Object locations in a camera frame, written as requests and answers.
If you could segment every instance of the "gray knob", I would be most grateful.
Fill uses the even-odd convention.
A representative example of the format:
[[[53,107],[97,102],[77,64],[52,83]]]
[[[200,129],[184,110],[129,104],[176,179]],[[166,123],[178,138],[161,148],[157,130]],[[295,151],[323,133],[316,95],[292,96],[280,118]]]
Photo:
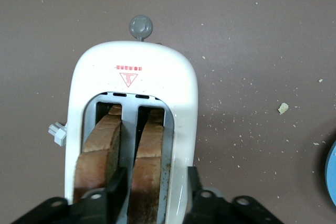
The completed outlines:
[[[138,41],[148,38],[153,31],[153,23],[145,15],[138,15],[132,18],[130,22],[130,33]]]

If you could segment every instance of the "red triangle logo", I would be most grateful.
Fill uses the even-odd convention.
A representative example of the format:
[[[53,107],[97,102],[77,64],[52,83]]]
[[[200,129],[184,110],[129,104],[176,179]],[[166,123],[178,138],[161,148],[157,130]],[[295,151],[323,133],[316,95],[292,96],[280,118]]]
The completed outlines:
[[[133,83],[133,81],[136,79],[138,76],[137,73],[120,73],[122,79],[124,80],[125,84],[129,88],[130,85]]]

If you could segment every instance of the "bread crumb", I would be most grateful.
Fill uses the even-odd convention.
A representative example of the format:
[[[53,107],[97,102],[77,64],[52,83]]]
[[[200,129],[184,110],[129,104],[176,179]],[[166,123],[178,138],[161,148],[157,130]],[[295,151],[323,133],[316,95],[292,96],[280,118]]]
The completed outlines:
[[[280,115],[284,114],[288,110],[289,106],[285,102],[283,102],[280,107],[278,108],[278,111]]]

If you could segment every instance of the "white plastic clip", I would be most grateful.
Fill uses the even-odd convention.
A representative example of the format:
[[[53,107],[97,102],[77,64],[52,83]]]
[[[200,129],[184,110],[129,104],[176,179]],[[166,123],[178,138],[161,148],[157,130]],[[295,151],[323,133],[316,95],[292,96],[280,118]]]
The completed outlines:
[[[54,141],[59,146],[64,146],[67,143],[67,124],[62,125],[60,123],[51,124],[48,132],[54,136]]]

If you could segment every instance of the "blue object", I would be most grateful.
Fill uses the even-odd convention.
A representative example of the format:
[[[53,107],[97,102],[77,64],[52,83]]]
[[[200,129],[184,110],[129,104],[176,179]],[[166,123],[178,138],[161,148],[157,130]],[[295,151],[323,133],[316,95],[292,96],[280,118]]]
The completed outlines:
[[[336,205],[336,142],[332,145],[325,164],[326,183],[329,195]]]

